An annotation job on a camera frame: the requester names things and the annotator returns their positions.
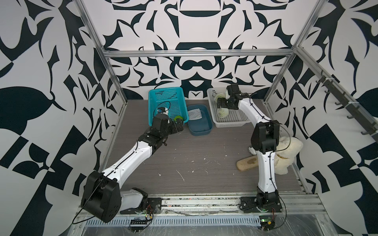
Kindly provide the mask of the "white foam net sleeve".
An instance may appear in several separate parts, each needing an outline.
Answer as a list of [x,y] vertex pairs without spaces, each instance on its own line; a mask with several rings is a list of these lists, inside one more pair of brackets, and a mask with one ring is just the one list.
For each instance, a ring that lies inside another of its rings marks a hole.
[[215,97],[214,97],[214,101],[217,103],[219,98],[226,98],[226,94],[225,93],[216,94]]

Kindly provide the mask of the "green custard apple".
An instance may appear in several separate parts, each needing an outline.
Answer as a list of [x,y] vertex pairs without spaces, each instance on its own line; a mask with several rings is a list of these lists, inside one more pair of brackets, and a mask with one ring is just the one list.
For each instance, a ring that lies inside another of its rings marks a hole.
[[178,122],[183,122],[184,119],[183,119],[183,117],[181,117],[181,116],[176,116],[176,117],[174,118],[174,121],[178,123]]

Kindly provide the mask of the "white foam net front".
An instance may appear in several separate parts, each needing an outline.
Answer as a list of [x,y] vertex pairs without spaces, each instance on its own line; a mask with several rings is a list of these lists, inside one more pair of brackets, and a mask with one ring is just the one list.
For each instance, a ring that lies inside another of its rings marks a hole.
[[219,119],[225,119],[229,115],[229,110],[227,108],[218,108],[217,116]]

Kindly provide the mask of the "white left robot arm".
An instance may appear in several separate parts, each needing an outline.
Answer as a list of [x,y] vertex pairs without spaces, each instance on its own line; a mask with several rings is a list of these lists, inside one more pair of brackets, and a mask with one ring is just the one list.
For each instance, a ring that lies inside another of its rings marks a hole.
[[145,160],[162,145],[166,145],[168,136],[183,129],[184,121],[181,117],[171,119],[167,114],[157,114],[152,125],[137,139],[129,152],[102,172],[93,171],[87,177],[81,209],[104,223],[110,222],[120,211],[145,211],[147,193],[133,188],[123,194],[121,188]]

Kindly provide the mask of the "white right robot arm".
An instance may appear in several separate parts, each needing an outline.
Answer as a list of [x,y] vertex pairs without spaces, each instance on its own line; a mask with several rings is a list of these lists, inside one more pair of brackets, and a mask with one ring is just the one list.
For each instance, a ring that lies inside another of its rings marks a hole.
[[265,115],[253,103],[252,96],[241,92],[237,84],[226,87],[225,98],[217,99],[217,107],[242,111],[254,126],[251,145],[258,157],[258,193],[252,201],[243,200],[240,209],[247,212],[256,208],[267,212],[280,200],[274,170],[274,160],[279,144],[279,124]]

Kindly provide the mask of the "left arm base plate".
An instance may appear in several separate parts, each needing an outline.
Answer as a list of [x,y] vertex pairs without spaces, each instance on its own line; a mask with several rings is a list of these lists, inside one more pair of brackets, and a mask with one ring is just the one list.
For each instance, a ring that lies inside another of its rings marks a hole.
[[161,211],[162,198],[146,198],[137,208],[129,208],[120,211],[120,214],[137,214],[137,213],[159,213]]

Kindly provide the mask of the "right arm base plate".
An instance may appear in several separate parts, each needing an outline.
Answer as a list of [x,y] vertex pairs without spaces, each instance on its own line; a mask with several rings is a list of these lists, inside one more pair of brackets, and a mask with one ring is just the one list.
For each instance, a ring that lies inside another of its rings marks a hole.
[[238,207],[244,213],[282,212],[282,204],[277,198],[274,200],[269,200],[260,195],[255,197],[241,197]]

